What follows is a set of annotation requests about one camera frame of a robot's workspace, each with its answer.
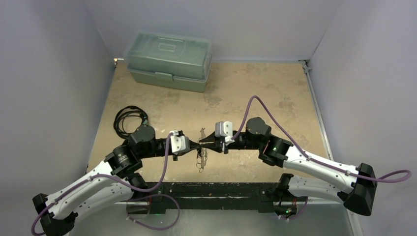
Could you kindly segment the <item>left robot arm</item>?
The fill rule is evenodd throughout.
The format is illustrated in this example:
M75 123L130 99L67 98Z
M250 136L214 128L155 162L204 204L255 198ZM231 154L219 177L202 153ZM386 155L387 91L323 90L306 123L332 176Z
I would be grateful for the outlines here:
M66 236L89 213L117 202L158 196L169 156L177 159L199 149L200 145L181 130L158 139L152 126L140 125L90 172L54 194L33 197L38 216L31 227L32 235ZM143 159L152 157L164 157L164 166L160 180L150 187L137 170L143 167Z

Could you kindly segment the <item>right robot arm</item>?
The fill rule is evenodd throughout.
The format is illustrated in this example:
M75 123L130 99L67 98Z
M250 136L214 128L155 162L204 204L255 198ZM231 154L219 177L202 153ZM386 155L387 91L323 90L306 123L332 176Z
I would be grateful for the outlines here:
M372 213L377 183L373 168L342 164L298 149L294 142L272 134L271 127L260 117L249 119L237 131L229 121L216 124L215 131L199 143L190 141L181 130L171 131L168 138L175 157L193 149L210 149L227 154L230 150L257 150L258 158L269 166L303 172L311 178L282 174L274 188L261 188L262 201L307 200L321 198L341 203L359 215Z

